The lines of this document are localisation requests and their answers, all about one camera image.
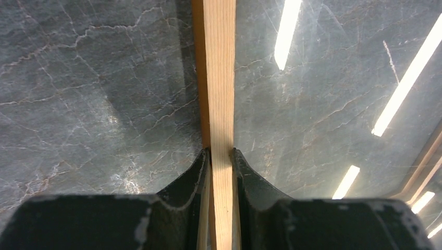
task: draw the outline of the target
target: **wooden edge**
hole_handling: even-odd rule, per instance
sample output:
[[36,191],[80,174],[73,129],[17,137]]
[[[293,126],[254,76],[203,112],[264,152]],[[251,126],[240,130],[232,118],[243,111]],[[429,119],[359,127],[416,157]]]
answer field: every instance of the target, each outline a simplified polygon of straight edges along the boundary
[[414,161],[413,166],[417,167],[410,168],[410,171],[407,174],[408,178],[404,180],[401,188],[388,195],[389,198],[401,199],[408,204],[415,201],[440,166],[440,164],[438,164],[440,160],[435,162],[432,158],[441,144],[442,120],[439,122],[436,129],[425,143],[422,151]]
[[200,103],[201,137],[203,148],[210,148],[210,114],[208,110],[203,0],[192,0],[192,16],[197,64],[198,98]]
[[204,192],[201,197],[200,221],[198,225],[198,244],[197,250],[207,249],[207,229],[208,229],[208,204],[210,198],[210,180],[211,169],[207,168],[206,179],[204,182]]

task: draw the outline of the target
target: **wood grain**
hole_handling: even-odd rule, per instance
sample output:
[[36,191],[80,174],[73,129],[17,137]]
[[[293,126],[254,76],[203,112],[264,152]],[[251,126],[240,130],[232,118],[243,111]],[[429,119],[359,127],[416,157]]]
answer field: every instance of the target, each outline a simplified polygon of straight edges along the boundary
[[192,10],[203,146],[212,160],[212,249],[231,249],[236,1],[193,0]]

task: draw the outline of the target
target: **gray marble surface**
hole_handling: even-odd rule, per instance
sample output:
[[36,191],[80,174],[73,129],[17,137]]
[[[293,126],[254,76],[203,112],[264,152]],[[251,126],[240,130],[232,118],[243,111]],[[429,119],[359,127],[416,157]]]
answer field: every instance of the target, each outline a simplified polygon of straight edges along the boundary
[[371,130],[441,2],[303,1],[279,70],[274,48],[284,3],[238,0],[236,147],[295,198],[332,197],[351,165],[361,172],[347,197],[397,189],[442,117],[442,46],[384,135]]
[[26,198],[150,193],[201,149],[190,2],[0,3],[0,231]]
[[[442,117],[440,46],[384,135],[371,130],[442,4],[303,1],[279,70],[284,3],[237,1],[236,147],[295,198],[331,197],[350,165],[348,197],[396,189]],[[0,14],[0,231],[32,195],[156,192],[190,166],[190,1],[3,1]]]

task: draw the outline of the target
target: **wooden plank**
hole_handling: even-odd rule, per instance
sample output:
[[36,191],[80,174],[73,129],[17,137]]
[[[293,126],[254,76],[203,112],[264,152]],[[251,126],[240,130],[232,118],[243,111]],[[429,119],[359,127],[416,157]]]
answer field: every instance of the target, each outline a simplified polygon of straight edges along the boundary
[[429,180],[440,166],[440,159],[432,160],[436,151],[442,144],[442,120],[433,131],[422,151],[413,163],[408,178],[405,179],[401,189],[389,195],[390,198],[401,199],[411,204],[420,195]]
[[212,249],[232,248],[235,0],[192,0],[203,146],[212,160]]

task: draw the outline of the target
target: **marble countertop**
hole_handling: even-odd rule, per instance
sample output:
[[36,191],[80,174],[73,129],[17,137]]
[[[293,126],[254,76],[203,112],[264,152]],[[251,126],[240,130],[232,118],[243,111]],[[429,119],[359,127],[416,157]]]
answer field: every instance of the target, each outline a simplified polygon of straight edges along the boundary
[[[398,188],[442,117],[439,47],[385,133],[371,131],[442,12],[431,1],[238,0],[235,146],[294,198]],[[201,149],[190,1],[0,4],[0,231],[48,193],[151,193]]]

